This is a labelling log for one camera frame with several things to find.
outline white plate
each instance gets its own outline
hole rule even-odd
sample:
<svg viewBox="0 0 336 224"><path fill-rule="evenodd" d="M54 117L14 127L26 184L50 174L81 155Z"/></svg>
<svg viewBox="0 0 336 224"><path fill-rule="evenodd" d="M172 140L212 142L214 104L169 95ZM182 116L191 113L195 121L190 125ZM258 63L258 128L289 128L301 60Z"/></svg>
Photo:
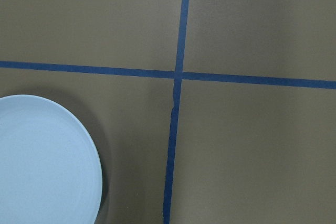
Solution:
<svg viewBox="0 0 336 224"><path fill-rule="evenodd" d="M0 98L0 223L93 224L102 173L96 147L61 105Z"/></svg>

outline painter's tape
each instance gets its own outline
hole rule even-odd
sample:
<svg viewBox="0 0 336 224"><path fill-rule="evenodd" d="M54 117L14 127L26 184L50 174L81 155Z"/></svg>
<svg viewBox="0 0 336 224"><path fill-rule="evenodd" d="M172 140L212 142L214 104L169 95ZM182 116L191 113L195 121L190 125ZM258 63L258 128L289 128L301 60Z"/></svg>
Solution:
<svg viewBox="0 0 336 224"><path fill-rule="evenodd" d="M274 86L303 87L303 88L336 89L336 81L324 81L324 80L291 79L291 78L262 77L262 76L238 76L231 74L192 73L192 72L183 72L182 78L185 80L198 80L198 81L219 81L219 82L263 84Z"/></svg>
<svg viewBox="0 0 336 224"><path fill-rule="evenodd" d="M178 125L178 112L180 110L180 97L181 97L181 85L182 85L182 72L183 72L183 60L185 49L185 36L187 29L188 19L188 6L189 0L182 0L181 14L180 14L180 27L178 31L177 40L177 52L176 52L176 65L175 65L175 80L173 90L174 107L172 109L168 142L168 157L166 167L166 180L164 186L164 198L163 198L163 223L169 224L171 202L172 202L172 189L173 189L173 177L174 177L174 163L175 163L175 149L176 149L176 136Z"/></svg>
<svg viewBox="0 0 336 224"><path fill-rule="evenodd" d="M174 79L175 77L173 71L92 67L92 66L61 65L61 64L15 62L15 61L0 61L0 68L33 69L33 70L75 72L75 73L112 74L112 75L117 75L117 76L138 76L138 77L154 77L154 78L167 78L167 79Z"/></svg>

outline tan surface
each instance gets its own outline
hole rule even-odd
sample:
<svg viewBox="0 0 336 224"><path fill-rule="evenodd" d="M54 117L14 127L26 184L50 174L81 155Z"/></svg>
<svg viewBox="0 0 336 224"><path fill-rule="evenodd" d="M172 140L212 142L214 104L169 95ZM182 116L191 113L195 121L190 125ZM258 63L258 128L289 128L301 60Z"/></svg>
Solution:
<svg viewBox="0 0 336 224"><path fill-rule="evenodd" d="M184 70L336 80L334 0L190 0Z"/></svg>
<svg viewBox="0 0 336 224"><path fill-rule="evenodd" d="M336 91L184 81L171 224L336 220Z"/></svg>
<svg viewBox="0 0 336 224"><path fill-rule="evenodd" d="M104 172L97 224L161 223L172 80L0 69L0 97L52 99L83 123Z"/></svg>
<svg viewBox="0 0 336 224"><path fill-rule="evenodd" d="M174 70L181 0L0 0L2 60Z"/></svg>

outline blue tape line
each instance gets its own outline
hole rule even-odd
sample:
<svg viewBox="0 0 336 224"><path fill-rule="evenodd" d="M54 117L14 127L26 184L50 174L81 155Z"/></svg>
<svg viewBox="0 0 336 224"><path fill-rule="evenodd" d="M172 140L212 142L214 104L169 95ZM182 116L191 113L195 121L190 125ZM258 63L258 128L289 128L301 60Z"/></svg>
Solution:
<svg viewBox="0 0 336 224"><path fill-rule="evenodd" d="M174 107L172 109L171 120L170 120L166 180L165 180L165 186L164 186L164 198L163 198L163 209L162 209L164 224L169 224L170 222L170 210L171 210L171 202L172 202L172 189L173 189L174 163L175 163L175 149L176 149L176 136L177 136L177 126L179 122L178 113L180 111L180 98L181 98L185 37L186 37L187 19L188 19L188 6L189 6L189 0L182 0L181 14L180 14L180 27L178 29L179 31L178 31L177 52L176 52L175 80L174 80L174 90L173 90Z"/></svg>
<svg viewBox="0 0 336 224"><path fill-rule="evenodd" d="M168 79L174 79L175 77L175 73L173 71L60 65L60 64L15 62L15 61L0 61L0 67L60 71L60 72L75 72L75 73L113 74L118 76L155 77L155 78L168 78Z"/></svg>
<svg viewBox="0 0 336 224"><path fill-rule="evenodd" d="M111 74L119 76L184 79L195 81L249 83L249 84L318 88L318 89L336 89L336 81L291 79L291 78L262 77L262 76L239 76L232 74L193 73L193 72L178 73L174 71L60 65L60 64L16 62L16 61L0 61L0 68L31 69L31 70L76 72L76 73L96 73L96 74Z"/></svg>
<svg viewBox="0 0 336 224"><path fill-rule="evenodd" d="M185 80L198 81L219 81L219 82L235 82L249 84L263 84L275 86L290 86L303 88L319 88L319 89L336 89L336 81L308 80L308 79L290 79L262 76L238 76L231 74L214 74L214 73L192 73L183 72L182 78Z"/></svg>

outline blue tape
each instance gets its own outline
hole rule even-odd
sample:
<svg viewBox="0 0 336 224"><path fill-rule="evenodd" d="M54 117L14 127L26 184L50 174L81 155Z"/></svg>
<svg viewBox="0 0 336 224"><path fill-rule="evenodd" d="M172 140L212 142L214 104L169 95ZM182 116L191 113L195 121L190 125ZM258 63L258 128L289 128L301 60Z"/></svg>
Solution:
<svg viewBox="0 0 336 224"><path fill-rule="evenodd" d="M174 72L174 71L160 71L160 70L146 70L146 69L92 67L92 66L60 65L60 64L16 62L16 61L0 61L0 68L31 69L31 70L75 72L75 73L96 73L96 74L111 74L119 76L184 79L195 81L249 83L249 84L263 84L273 86L289 86L289 87L318 88L318 89L336 89L336 81L291 79L291 78L262 77L262 76L239 76L232 74Z"/></svg>
<svg viewBox="0 0 336 224"><path fill-rule="evenodd" d="M262 76L238 76L231 74L214 74L214 73L192 73L183 72L182 78L185 80L198 81L219 81L219 82L235 82L249 84L263 84L275 86L290 86L303 88L319 88L319 89L336 89L336 81L308 80L308 79L290 79Z"/></svg>
<svg viewBox="0 0 336 224"><path fill-rule="evenodd" d="M15 61L0 61L0 67L1 68L59 71L59 72L75 72L75 73L113 74L113 75L118 75L118 76L155 77L155 78L168 78L168 79L174 79L175 77L175 73L173 71L91 67L91 66L15 62Z"/></svg>
<svg viewBox="0 0 336 224"><path fill-rule="evenodd" d="M165 186L164 186L163 209L162 209L164 224L169 224L170 222L174 164L175 164L176 136L177 136L177 126L179 122L178 113L180 111L180 98L181 98L185 37L186 37L187 19L188 19L188 6L189 6L189 0L182 0L181 14L180 14L180 27L178 29L179 31L178 31L178 40L177 40L175 79L174 79L174 90L173 90L174 107L172 109L171 120L170 120L166 179L165 179Z"/></svg>

